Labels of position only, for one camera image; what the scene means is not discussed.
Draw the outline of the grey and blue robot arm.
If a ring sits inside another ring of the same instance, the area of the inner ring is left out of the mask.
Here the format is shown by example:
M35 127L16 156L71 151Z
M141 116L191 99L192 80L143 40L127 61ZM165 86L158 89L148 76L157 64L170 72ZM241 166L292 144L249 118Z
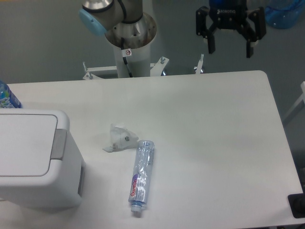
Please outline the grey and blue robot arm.
M105 36L114 46L137 49L156 36L155 21L143 12L141 0L86 0L79 17L96 36ZM263 7L249 10L245 0L211 0L196 10L196 35L207 41L208 52L215 52L217 29L237 31L246 40L246 56L253 55L253 44L266 35Z

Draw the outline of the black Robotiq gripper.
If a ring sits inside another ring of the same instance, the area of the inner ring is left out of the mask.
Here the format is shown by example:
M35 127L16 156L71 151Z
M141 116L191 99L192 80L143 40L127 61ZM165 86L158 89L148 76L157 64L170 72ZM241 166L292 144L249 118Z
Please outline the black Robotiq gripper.
M245 0L210 0L209 8L200 7L196 11L196 34L207 40L208 52L215 52L214 32L216 29L237 30L246 39L246 57L252 57L256 43L266 35L264 7L248 10ZM212 25L207 28L207 17Z

